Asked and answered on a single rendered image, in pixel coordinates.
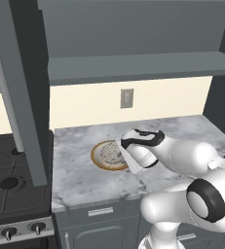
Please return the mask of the grey base cabinet door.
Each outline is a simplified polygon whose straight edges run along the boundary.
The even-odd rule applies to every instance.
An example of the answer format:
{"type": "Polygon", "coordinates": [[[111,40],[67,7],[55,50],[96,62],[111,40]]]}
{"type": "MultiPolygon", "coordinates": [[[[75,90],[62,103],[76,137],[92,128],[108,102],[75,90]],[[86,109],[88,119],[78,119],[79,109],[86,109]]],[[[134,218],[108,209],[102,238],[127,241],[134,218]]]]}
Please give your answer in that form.
{"type": "Polygon", "coordinates": [[[135,249],[137,241],[135,225],[108,225],[101,228],[82,226],[59,231],[62,249],[67,249],[66,232],[70,249],[135,249]]]}

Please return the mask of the grey drawer front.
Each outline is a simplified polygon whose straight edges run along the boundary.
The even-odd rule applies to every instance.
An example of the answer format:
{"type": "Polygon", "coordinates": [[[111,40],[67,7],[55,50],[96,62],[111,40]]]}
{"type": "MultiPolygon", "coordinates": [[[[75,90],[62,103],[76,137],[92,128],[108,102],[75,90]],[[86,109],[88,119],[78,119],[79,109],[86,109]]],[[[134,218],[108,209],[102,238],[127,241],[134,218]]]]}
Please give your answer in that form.
{"type": "Polygon", "coordinates": [[[181,224],[177,236],[195,233],[197,238],[181,241],[185,249],[224,249],[225,232],[206,231],[191,225],[181,224]]]}
{"type": "Polygon", "coordinates": [[[88,223],[103,222],[114,219],[126,218],[140,214],[140,199],[108,199],[91,203],[83,203],[67,208],[71,224],[85,225],[88,223]],[[110,214],[89,217],[88,211],[100,208],[113,207],[114,212],[110,214]]]}

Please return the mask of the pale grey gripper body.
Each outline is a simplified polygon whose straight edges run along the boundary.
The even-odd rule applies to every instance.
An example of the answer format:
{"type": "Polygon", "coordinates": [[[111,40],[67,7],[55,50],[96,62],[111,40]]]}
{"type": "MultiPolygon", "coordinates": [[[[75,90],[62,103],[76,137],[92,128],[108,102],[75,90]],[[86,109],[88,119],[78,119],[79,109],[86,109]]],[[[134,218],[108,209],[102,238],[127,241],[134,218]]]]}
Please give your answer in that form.
{"type": "Polygon", "coordinates": [[[116,139],[116,144],[124,158],[124,161],[127,163],[128,168],[130,169],[132,174],[137,174],[141,171],[142,166],[139,163],[140,153],[137,151],[135,146],[128,147],[124,149],[121,145],[121,139],[116,139]]]}

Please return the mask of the grey wall cabinet door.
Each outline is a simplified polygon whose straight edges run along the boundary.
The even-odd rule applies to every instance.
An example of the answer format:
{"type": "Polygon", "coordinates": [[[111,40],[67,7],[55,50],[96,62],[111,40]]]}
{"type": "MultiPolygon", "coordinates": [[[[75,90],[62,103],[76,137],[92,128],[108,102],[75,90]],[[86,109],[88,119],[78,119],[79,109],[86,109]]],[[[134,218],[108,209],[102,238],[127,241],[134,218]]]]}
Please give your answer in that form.
{"type": "Polygon", "coordinates": [[[49,182],[50,83],[37,0],[0,0],[0,59],[33,185],[49,182]]]}

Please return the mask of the black stove knob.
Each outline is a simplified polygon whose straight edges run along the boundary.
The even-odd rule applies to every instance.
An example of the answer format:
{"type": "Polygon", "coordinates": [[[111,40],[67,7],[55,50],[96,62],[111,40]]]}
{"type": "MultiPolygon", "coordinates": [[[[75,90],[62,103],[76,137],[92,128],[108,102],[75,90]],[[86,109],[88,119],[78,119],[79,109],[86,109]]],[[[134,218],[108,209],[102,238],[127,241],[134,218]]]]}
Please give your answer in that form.
{"type": "Polygon", "coordinates": [[[42,222],[38,222],[38,223],[33,223],[31,226],[30,226],[30,229],[32,231],[35,231],[37,235],[40,235],[41,234],[41,231],[46,227],[46,224],[45,223],[42,223],[42,222]]]}
{"type": "Polygon", "coordinates": [[[11,240],[12,236],[17,233],[16,228],[4,228],[1,230],[1,235],[4,236],[8,241],[11,240]]]}

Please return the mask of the black gas hob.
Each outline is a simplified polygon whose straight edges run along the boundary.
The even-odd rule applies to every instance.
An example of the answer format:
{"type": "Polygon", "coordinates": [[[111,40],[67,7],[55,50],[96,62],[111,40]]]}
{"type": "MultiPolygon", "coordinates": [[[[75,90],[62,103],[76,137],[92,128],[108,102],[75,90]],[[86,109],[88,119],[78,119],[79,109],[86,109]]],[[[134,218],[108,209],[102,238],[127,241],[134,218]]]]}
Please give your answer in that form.
{"type": "Polygon", "coordinates": [[[19,153],[11,134],[0,135],[0,249],[53,249],[52,185],[36,187],[24,153],[19,153]],[[46,227],[37,235],[33,223],[46,227]],[[8,241],[4,228],[18,231],[8,241]]]}

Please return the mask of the grey wall outlet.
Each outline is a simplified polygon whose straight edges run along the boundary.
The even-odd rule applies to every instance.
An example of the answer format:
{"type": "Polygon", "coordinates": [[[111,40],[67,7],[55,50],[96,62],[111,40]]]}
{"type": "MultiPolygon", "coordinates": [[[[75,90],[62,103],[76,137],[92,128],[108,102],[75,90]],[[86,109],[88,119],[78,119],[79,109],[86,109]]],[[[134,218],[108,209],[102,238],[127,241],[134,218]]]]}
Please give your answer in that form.
{"type": "Polygon", "coordinates": [[[133,89],[121,90],[121,108],[131,108],[133,104],[133,89]]]}

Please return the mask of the grey wall cabinet with shelf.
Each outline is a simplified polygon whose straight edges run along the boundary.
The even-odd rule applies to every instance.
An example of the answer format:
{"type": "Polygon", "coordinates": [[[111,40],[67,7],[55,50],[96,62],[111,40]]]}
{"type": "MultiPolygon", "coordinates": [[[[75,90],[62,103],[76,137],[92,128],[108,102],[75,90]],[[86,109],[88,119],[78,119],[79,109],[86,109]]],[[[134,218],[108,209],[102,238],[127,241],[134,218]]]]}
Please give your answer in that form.
{"type": "Polygon", "coordinates": [[[53,86],[225,75],[225,0],[38,0],[53,86]]]}

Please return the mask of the gold rimmed patterned bowl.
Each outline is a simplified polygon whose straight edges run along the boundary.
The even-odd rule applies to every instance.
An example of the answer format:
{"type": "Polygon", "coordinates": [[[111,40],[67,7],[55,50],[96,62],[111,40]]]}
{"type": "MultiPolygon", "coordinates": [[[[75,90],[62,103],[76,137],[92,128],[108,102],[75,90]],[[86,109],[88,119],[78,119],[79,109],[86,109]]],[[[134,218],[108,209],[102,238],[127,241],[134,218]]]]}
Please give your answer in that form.
{"type": "Polygon", "coordinates": [[[91,151],[93,163],[101,169],[118,171],[128,167],[115,140],[102,141],[91,151]]]}

